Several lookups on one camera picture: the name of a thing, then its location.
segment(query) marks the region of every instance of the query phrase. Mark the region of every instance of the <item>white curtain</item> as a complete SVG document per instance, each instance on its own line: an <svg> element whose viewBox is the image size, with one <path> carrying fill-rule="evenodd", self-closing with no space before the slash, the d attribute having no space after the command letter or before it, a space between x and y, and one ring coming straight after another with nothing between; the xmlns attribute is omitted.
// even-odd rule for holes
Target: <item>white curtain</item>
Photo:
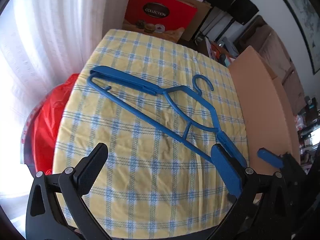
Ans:
<svg viewBox="0 0 320 240"><path fill-rule="evenodd" d="M26 119L55 86L81 71L107 30L121 28L127 2L10 0L0 15L0 204L22 234L33 180L20 164ZM10 212L17 203L21 211Z"/></svg>

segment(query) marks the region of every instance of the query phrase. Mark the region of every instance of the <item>red box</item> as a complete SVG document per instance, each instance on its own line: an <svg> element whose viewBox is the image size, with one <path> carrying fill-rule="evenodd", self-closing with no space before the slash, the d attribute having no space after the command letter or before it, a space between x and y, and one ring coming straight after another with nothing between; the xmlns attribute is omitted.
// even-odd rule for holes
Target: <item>red box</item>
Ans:
<svg viewBox="0 0 320 240"><path fill-rule="evenodd" d="M179 0L129 0L123 29L177 42L196 12Z"/></svg>

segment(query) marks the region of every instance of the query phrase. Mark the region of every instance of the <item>framed picture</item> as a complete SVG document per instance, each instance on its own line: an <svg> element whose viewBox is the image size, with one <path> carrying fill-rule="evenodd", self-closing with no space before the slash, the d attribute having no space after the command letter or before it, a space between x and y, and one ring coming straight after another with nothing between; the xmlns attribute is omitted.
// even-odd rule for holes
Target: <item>framed picture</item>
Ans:
<svg viewBox="0 0 320 240"><path fill-rule="evenodd" d="M310 56L313 74L320 70L320 18L310 0L284 0L296 20Z"/></svg>

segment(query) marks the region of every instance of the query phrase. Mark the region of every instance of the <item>blue checkered pattern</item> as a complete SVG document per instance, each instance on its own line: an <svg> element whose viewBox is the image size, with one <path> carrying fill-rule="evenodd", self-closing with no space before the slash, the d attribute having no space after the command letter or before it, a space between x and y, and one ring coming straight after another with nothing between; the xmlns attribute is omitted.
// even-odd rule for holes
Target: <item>blue checkered pattern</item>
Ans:
<svg viewBox="0 0 320 240"><path fill-rule="evenodd" d="M98 142L109 156L84 201L101 226L118 238L166 238L217 225L230 208L215 167L89 87L96 65L107 65L163 88L186 85L202 74L214 91L198 81L203 97L216 109L221 128L248 157L242 112L228 69L202 54L140 33L110 30L84 66L63 113L54 156L54 172L75 166ZM163 96L95 80L111 93L183 135L186 122ZM212 126L210 113L182 92L171 93L195 121ZM191 143L210 154L215 135L191 126ZM59 197L68 223L74 221Z"/></svg>

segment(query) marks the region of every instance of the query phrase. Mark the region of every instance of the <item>sofa cushion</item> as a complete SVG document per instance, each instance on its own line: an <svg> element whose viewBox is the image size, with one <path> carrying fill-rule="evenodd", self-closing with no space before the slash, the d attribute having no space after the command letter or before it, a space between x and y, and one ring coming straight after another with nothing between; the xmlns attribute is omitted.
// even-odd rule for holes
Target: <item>sofa cushion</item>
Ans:
<svg viewBox="0 0 320 240"><path fill-rule="evenodd" d="M304 91L295 67L292 64L289 76L284 80L283 87L289 99L293 115L297 115L299 111L306 106L304 100Z"/></svg>
<svg viewBox="0 0 320 240"><path fill-rule="evenodd" d="M255 33L247 40L246 47L252 46L256 51L259 51L271 31L273 29L267 24L256 28Z"/></svg>
<svg viewBox="0 0 320 240"><path fill-rule="evenodd" d="M283 81L291 65L274 30L270 32L258 53L266 60L280 80Z"/></svg>

